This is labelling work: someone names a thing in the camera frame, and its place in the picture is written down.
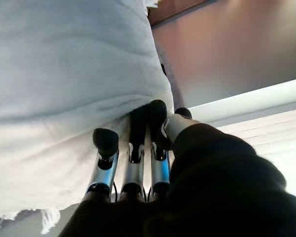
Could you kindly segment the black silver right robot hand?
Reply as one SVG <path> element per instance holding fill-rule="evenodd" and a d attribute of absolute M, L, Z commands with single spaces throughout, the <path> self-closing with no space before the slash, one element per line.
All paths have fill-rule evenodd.
<path fill-rule="evenodd" d="M 146 129 L 156 161 L 172 151 L 169 181 L 126 184 L 109 201 L 92 184 L 61 232 L 63 237 L 296 237 L 296 196 L 269 161 L 242 139 L 192 119 L 187 108 L 167 117 L 161 100 L 130 113 L 130 163 L 142 161 Z"/>

